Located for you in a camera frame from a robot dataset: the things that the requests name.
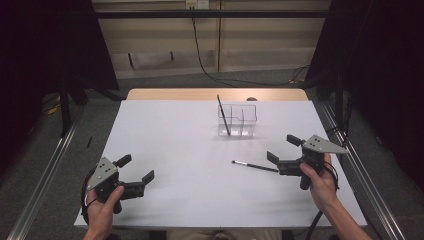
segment hand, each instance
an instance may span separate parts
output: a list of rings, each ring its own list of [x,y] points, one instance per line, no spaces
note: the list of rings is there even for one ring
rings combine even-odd
[[[123,186],[118,186],[110,194],[106,203],[101,203],[97,200],[96,191],[90,190],[87,193],[87,203],[92,202],[87,209],[88,212],[88,231],[84,239],[106,239],[112,231],[113,206],[122,196],[124,192]]]
[[[325,153],[324,160],[331,164],[330,154]],[[315,205],[317,205],[319,210],[325,212],[328,207],[338,202],[334,180],[328,171],[322,170],[318,175],[317,172],[306,163],[301,163],[300,169],[311,179],[310,191]]]

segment clear plastic container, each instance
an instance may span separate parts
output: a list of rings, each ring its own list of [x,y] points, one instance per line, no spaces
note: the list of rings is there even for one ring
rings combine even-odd
[[[222,110],[224,111],[225,121],[218,105],[219,136],[253,136],[257,121],[255,105],[222,104]]]

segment black pen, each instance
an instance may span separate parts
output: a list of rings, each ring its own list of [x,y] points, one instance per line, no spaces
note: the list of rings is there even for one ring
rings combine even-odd
[[[219,108],[221,109],[222,118],[224,119],[225,128],[227,129],[228,136],[231,136],[231,132],[230,132],[230,130],[228,129],[227,120],[225,119],[224,110],[222,109],[221,100],[219,100],[219,94],[217,94],[217,95],[216,95],[216,98],[218,98]]]
[[[254,164],[250,164],[250,163],[244,163],[244,162],[239,162],[239,161],[234,161],[234,160],[232,161],[232,163],[243,165],[243,166],[246,166],[246,167],[253,167],[253,168],[257,168],[257,169],[262,169],[262,170],[266,170],[266,171],[270,171],[270,172],[278,172],[277,169],[262,167],[262,166],[258,166],[258,165],[254,165]]]

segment aluminum rail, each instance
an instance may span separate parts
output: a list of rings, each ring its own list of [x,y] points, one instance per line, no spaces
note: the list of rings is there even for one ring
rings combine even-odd
[[[66,149],[68,148],[69,143],[72,140],[72,137],[76,130],[76,125],[80,122],[82,118],[84,110],[85,106],[82,106],[77,112],[75,120],[67,134],[64,137],[60,138],[56,150],[50,158],[50,161],[47,164],[43,175],[38,181],[38,184],[34,189],[31,197],[29,198],[27,204],[25,205],[24,210],[19,215],[18,220],[16,221],[15,225],[12,228],[12,231],[7,237],[7,240],[23,240],[26,238],[28,231],[38,213],[38,210],[40,209],[41,204],[43,203],[44,197],[46,196],[50,183],[52,182],[53,177],[57,172],[60,162],[62,161],[62,158],[66,152]]]
[[[333,109],[330,107],[329,104],[323,104],[322,107],[329,123],[331,124],[331,127],[336,127],[337,123],[334,119],[335,114]],[[345,133],[336,131],[336,136],[340,144],[342,144],[344,141]],[[351,163],[353,170],[358,176],[358,179],[362,184],[362,187],[364,188],[368,199],[370,200],[375,211],[377,212],[377,215],[380,218],[380,221],[383,224],[384,228],[386,229],[386,232],[389,235],[390,239],[405,239],[405,236],[399,228],[395,217],[393,216],[391,210],[387,206],[383,197],[380,195],[376,186],[374,185],[374,182],[372,181],[370,175],[365,169],[365,166],[362,164],[361,159],[359,158],[349,139],[347,139],[345,145],[349,150],[349,154],[347,155],[349,162]]]
[[[351,18],[358,13],[329,10],[98,10],[41,12],[44,17],[131,18]]]

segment white table surface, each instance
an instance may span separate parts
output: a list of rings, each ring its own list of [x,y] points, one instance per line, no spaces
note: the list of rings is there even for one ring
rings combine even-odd
[[[143,198],[121,201],[114,226],[143,229],[173,228],[294,228],[309,227],[318,212],[300,177],[231,164],[232,160],[276,168],[270,151],[294,160],[301,148],[287,134],[309,139],[326,137],[313,103],[228,102],[255,104],[253,137],[218,136],[217,101],[123,101],[103,156],[132,161],[119,169],[120,180],[140,181],[150,170],[155,179]],[[359,225],[364,216],[336,156],[338,196]],[[75,226],[86,227],[78,213]],[[330,226],[323,216],[318,226]]]

